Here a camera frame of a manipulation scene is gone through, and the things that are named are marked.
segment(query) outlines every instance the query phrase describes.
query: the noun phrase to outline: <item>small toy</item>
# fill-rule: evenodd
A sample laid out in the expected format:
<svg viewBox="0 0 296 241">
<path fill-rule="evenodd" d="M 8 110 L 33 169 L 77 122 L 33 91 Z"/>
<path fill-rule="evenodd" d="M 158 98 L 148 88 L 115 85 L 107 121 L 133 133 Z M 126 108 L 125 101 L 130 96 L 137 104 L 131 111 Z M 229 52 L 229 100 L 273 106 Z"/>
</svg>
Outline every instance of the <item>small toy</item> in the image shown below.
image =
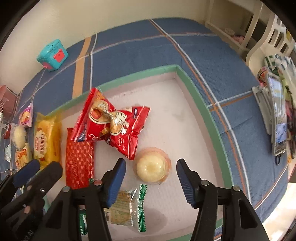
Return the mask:
<svg viewBox="0 0 296 241">
<path fill-rule="evenodd" d="M 61 41 L 56 39 L 44 47 L 38 55 L 37 61 L 48 71 L 53 71 L 58 69 L 68 56 Z"/>
</svg>

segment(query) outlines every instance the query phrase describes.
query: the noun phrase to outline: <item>yellow snack package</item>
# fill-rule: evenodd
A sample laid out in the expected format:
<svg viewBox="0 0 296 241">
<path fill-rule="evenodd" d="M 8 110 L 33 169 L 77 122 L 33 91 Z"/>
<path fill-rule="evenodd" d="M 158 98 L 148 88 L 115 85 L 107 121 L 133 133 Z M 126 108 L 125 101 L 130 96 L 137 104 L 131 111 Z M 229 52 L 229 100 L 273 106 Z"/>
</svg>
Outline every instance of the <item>yellow snack package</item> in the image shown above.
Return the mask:
<svg viewBox="0 0 296 241">
<path fill-rule="evenodd" d="M 15 165 L 17 170 L 21 169 L 29 161 L 32 160 L 32 153 L 29 146 L 29 143 L 26 143 L 22 150 L 17 150 L 15 152 Z"/>
<path fill-rule="evenodd" d="M 34 158 L 39 160 L 40 169 L 52 161 L 60 162 L 61 122 L 58 116 L 37 113 L 34 135 Z"/>
</svg>

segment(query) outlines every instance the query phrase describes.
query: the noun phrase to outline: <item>barcode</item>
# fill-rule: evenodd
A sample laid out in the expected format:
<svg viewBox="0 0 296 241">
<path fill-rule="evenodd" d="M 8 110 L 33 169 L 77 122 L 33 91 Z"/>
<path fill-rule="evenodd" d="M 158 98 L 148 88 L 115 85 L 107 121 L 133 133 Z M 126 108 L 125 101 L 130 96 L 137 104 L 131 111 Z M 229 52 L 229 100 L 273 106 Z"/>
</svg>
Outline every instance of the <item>barcode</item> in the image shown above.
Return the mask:
<svg viewBox="0 0 296 241">
<path fill-rule="evenodd" d="M 105 212 L 105 217 L 106 217 L 106 221 L 110 222 L 110 212 L 104 211 Z"/>
</svg>

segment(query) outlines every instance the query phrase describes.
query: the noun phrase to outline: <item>blue mat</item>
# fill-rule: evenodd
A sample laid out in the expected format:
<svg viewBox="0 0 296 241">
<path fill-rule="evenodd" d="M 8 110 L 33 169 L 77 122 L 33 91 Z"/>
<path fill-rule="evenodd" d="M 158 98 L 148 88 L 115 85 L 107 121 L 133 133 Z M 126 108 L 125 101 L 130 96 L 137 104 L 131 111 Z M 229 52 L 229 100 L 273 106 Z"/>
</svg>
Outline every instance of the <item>blue mat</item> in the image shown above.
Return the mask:
<svg viewBox="0 0 296 241">
<path fill-rule="evenodd" d="M 284 155 L 280 165 L 275 165 L 271 137 L 265 132 L 258 105 L 250 94 L 252 86 L 258 85 L 257 80 L 236 52 L 205 26 L 182 18 L 156 19 L 155 22 L 173 35 L 190 60 L 149 20 L 116 27 L 91 37 L 85 54 L 83 92 L 88 91 L 91 83 L 98 86 L 142 70 L 179 65 L 190 76 L 211 111 L 227 152 L 234 184 L 241 186 L 246 194 L 249 189 L 252 205 L 264 221 L 285 193 L 287 157 Z M 59 70 L 44 74 L 40 71 L 24 88 L 15 123 L 18 114 L 31 101 L 35 113 L 48 114 L 72 99 L 75 61 L 82 46 L 83 41 L 71 46 L 67 49 L 71 58 Z M 213 96 L 221 102 L 221 109 L 213 108 Z M 28 132 L 32 148 L 34 129 Z M 5 170 L 10 168 L 2 162 L 0 168 L 3 178 Z M 220 233 L 221 229 L 217 229 L 217 238 Z"/>
</svg>

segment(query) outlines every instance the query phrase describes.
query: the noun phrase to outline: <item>red packaged item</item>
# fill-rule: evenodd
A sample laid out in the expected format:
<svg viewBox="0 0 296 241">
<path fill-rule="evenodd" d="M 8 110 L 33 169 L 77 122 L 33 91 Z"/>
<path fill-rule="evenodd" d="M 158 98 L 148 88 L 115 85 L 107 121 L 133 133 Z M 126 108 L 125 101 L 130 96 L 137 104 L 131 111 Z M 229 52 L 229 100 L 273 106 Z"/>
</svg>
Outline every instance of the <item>red packaged item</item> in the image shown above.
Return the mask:
<svg viewBox="0 0 296 241">
<path fill-rule="evenodd" d="M 71 141 L 73 128 L 68 128 L 66 146 L 66 185 L 72 189 L 88 187 L 94 178 L 94 143 Z"/>
<path fill-rule="evenodd" d="M 5 131 L 5 134 L 4 134 L 4 139 L 9 139 L 10 137 L 10 129 L 11 129 L 11 123 L 9 123 L 6 127 L 6 131 Z"/>
<path fill-rule="evenodd" d="M 109 116 L 104 110 L 112 112 L 115 108 L 98 89 L 92 88 L 74 127 L 71 140 L 74 142 L 98 141 L 109 133 Z"/>
<path fill-rule="evenodd" d="M 138 135 L 149 111 L 147 106 L 133 106 L 107 113 L 110 116 L 110 134 L 106 142 L 128 159 L 134 160 Z"/>
</svg>

